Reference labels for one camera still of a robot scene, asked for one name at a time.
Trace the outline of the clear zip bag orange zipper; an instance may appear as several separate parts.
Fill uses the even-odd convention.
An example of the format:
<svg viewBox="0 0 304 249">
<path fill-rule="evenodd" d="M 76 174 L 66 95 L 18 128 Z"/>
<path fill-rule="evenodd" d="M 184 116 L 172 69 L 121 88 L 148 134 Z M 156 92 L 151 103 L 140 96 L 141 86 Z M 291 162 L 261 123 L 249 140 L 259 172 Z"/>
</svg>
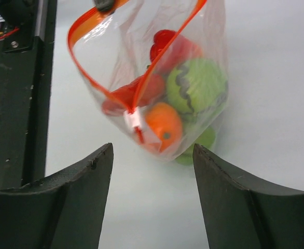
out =
<svg viewBox="0 0 304 249">
<path fill-rule="evenodd" d="M 91 8 L 70 27 L 68 49 L 88 89 L 107 116 L 123 133 L 164 161 L 192 164 L 195 144 L 211 148 L 219 116 L 228 99 L 218 107 L 189 119 L 179 114 L 183 137 L 175 151 L 158 153 L 158 138 L 145 121 L 158 102 L 167 104 L 169 73 L 155 70 L 159 59 L 178 37 L 201 47 L 204 59 L 213 60 L 227 75 L 226 13 L 224 1 L 116 1 L 112 10 Z M 150 61 L 154 35 L 159 30 L 176 34 Z"/>
</svg>

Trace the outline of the green orange toy mango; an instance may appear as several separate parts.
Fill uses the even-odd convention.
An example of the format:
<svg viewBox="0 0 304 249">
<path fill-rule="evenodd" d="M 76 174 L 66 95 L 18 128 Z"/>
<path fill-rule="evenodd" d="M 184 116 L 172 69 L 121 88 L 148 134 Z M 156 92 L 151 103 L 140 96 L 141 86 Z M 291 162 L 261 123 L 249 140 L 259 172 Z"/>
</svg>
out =
<svg viewBox="0 0 304 249">
<path fill-rule="evenodd" d="M 156 152 L 177 150 L 183 137 L 183 124 L 171 105 L 158 102 L 146 113 L 145 121 L 159 140 L 151 144 Z"/>
</svg>

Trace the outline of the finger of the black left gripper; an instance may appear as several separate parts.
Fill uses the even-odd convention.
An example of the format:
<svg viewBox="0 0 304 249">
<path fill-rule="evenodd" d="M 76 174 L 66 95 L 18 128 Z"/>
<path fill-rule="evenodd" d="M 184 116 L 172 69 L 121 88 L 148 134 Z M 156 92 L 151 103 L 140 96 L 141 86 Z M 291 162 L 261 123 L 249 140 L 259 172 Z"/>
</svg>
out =
<svg viewBox="0 0 304 249">
<path fill-rule="evenodd" d="M 112 8 L 115 5 L 115 0 L 93 0 L 96 9 L 101 12 L 101 13 L 105 13 L 108 12 L 110 10 L 112 10 Z"/>
</svg>

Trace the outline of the green striped toy watermelon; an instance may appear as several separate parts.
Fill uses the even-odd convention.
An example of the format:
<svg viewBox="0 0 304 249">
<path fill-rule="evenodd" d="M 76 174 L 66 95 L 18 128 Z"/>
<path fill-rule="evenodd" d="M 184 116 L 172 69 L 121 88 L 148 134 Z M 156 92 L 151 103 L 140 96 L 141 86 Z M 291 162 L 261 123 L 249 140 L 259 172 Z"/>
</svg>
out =
<svg viewBox="0 0 304 249">
<path fill-rule="evenodd" d="M 220 106 L 227 93 L 227 75 L 210 59 L 189 59 L 172 69 L 166 81 L 168 103 L 186 119 Z"/>
</svg>

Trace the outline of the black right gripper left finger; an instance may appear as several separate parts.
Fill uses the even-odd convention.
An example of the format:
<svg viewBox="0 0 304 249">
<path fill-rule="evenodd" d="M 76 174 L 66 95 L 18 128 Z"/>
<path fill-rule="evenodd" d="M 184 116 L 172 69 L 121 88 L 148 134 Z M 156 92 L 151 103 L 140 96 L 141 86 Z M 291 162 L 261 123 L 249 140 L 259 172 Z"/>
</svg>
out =
<svg viewBox="0 0 304 249">
<path fill-rule="evenodd" d="M 113 159 L 107 143 L 52 175 L 0 190 L 0 248 L 98 248 Z"/>
</svg>

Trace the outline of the red toy strawberry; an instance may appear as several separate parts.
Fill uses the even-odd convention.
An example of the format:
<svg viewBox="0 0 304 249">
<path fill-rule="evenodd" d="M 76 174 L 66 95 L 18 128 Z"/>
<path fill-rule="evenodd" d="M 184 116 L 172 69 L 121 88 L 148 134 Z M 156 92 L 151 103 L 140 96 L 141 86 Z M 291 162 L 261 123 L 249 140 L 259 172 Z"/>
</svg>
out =
<svg viewBox="0 0 304 249">
<path fill-rule="evenodd" d="M 166 74 L 189 59 L 201 57 L 203 57 L 203 51 L 200 46 L 186 37 L 178 36 L 159 59 L 155 70 Z"/>
</svg>

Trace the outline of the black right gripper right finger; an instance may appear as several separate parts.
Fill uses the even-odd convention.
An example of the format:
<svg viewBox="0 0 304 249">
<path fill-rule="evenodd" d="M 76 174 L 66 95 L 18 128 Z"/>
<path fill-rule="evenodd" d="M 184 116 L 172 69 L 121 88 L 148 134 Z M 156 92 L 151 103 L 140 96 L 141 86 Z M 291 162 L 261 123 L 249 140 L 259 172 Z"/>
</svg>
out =
<svg viewBox="0 0 304 249">
<path fill-rule="evenodd" d="M 210 248 L 304 248 L 304 191 L 259 178 L 199 144 L 193 160 Z"/>
</svg>

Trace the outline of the red toy fruit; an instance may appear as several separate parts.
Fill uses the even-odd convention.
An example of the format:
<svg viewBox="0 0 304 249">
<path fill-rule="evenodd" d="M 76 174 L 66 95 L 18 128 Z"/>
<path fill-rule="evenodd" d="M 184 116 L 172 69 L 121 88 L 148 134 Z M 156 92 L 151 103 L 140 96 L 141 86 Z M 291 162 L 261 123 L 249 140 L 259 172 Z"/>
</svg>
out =
<svg viewBox="0 0 304 249">
<path fill-rule="evenodd" d="M 174 30 L 159 30 L 154 35 L 154 43 L 150 49 L 150 61 L 153 60 L 158 56 L 158 54 L 164 49 L 164 47 L 168 44 L 168 42 L 173 38 L 176 34 Z"/>
</svg>

